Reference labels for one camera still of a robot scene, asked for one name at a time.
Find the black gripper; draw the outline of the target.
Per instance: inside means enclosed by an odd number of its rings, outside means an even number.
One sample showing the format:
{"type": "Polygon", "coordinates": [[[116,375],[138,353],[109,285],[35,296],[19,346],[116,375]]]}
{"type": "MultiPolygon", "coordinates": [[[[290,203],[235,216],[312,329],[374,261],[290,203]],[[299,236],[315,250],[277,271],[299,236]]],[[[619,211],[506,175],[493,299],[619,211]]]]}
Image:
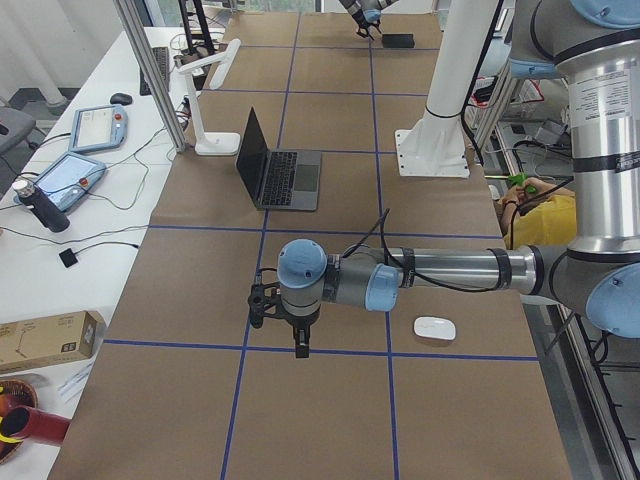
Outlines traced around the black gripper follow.
{"type": "Polygon", "coordinates": [[[378,32],[380,30],[380,12],[356,12],[352,18],[357,24],[356,34],[362,38],[373,39],[370,28],[374,27],[378,32]]]}
{"type": "Polygon", "coordinates": [[[287,320],[293,329],[296,358],[309,357],[311,326],[318,320],[318,318],[318,314],[310,314],[306,316],[291,316],[287,320]]]}

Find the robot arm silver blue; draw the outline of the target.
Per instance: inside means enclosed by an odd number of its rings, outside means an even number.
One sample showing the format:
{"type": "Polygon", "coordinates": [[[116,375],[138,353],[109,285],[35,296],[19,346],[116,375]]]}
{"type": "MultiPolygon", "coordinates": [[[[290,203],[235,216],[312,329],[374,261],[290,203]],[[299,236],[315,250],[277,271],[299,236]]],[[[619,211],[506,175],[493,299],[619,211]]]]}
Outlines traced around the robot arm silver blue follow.
{"type": "Polygon", "coordinates": [[[361,38],[372,39],[370,29],[381,32],[382,12],[396,3],[396,0],[340,0],[339,3],[356,22],[356,34],[361,38]]]}
{"type": "Polygon", "coordinates": [[[323,303],[388,312],[400,289],[514,289],[555,300],[611,334],[639,334],[639,5],[520,1],[512,23],[514,77],[568,82],[576,236],[557,246],[453,251],[370,248],[328,255],[307,239],[280,251],[277,280],[254,286],[250,321],[286,321],[309,354],[323,303]]]}

